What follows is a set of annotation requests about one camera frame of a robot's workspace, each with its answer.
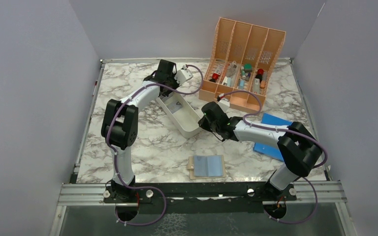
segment blue board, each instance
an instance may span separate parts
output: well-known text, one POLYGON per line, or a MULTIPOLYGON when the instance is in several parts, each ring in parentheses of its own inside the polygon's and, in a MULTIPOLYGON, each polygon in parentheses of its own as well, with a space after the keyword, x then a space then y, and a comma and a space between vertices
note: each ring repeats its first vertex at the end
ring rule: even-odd
MULTIPOLYGON (((276 116, 272 116, 267 113, 264 113, 261 123, 271 124, 271 125, 291 125, 292 124, 291 121, 288 121, 288 120, 285 120, 276 116)), ((282 154, 277 148, 270 147, 264 144, 255 143, 253 147, 253 151, 263 153, 277 160, 283 161, 282 154)))

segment wooden organizer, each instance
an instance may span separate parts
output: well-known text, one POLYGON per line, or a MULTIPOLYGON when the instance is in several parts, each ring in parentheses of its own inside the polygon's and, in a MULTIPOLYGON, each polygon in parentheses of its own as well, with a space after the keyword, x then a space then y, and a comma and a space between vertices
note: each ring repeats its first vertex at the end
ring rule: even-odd
MULTIPOLYGON (((261 103, 264 104, 267 85, 282 50, 285 34, 285 31, 220 18, 215 29, 211 60, 205 74, 205 81, 199 91, 199 99, 208 102, 216 101, 219 94, 239 90, 237 87, 241 78, 241 66, 238 67, 237 80, 232 87, 222 84, 228 64, 235 61, 241 65, 249 63, 253 67, 250 80, 244 87, 245 90, 252 90, 258 69, 261 68, 267 72, 266 78, 263 78, 265 87, 260 89, 260 94, 257 94, 261 103), (219 64, 224 66, 220 79, 216 83, 210 82, 219 64)), ((227 95, 226 98, 229 99, 231 108, 240 111, 253 113, 260 108, 257 100, 247 93, 233 93, 227 95)))

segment folded blue fabric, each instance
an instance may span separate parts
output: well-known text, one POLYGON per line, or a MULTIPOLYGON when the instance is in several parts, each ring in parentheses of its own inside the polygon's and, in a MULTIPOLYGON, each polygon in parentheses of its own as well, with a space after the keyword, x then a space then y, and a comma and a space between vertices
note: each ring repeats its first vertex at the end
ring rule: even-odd
POLYGON ((193 156, 193 174, 196 177, 222 176, 221 156, 193 156))
MULTIPOLYGON (((291 125, 292 124, 291 121, 288 121, 288 120, 285 120, 276 116, 272 116, 267 113, 264 113, 263 119, 261 119, 261 123, 271 124, 271 125, 291 125)), ((264 144, 255 143, 253 146, 253 151, 263 153, 277 160, 283 161, 282 154, 277 148, 267 146, 264 144)))

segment gray wall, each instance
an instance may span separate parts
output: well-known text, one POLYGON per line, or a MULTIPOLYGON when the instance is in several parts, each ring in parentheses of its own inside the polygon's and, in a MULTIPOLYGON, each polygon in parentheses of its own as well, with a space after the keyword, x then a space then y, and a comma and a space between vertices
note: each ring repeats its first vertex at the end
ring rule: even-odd
POLYGON ((103 59, 211 56, 219 17, 286 31, 294 57, 325 0, 70 0, 103 59))
POLYGON ((359 235, 378 235, 378 1, 329 0, 294 69, 359 235))
POLYGON ((0 0, 0 235, 47 235, 98 57, 67 0, 0 0))

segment marble table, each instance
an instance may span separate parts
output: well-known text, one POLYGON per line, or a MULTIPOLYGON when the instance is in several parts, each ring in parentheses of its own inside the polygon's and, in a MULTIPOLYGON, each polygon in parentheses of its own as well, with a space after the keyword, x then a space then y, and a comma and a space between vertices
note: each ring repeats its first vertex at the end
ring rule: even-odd
MULTIPOLYGON (((207 62, 193 62, 202 72, 207 62)), ((103 72, 97 94, 86 144, 81 158, 77 183, 105 183, 113 176, 111 151, 100 135, 106 103, 119 100, 136 90, 142 80, 154 70, 158 63, 108 63, 103 72)), ((200 75, 191 68, 194 78, 180 87, 181 91, 193 91, 200 83, 200 75)), ((184 98, 201 114, 205 101, 198 94, 184 98)), ((304 105, 301 101, 295 79, 287 62, 278 62, 269 82, 263 112, 287 120, 302 122, 309 130, 304 105)), ((228 110, 228 116, 242 116, 245 113, 228 110)), ((153 101, 139 114, 138 138, 132 146, 132 168, 137 182, 230 182, 266 181, 281 161, 252 150, 251 142, 217 140, 211 133, 201 131, 192 138, 184 138, 173 125, 160 105, 153 101), (225 178, 190 180, 186 164, 193 155, 224 155, 227 176, 225 178)), ((323 168, 311 171, 309 179, 326 180, 323 168)))

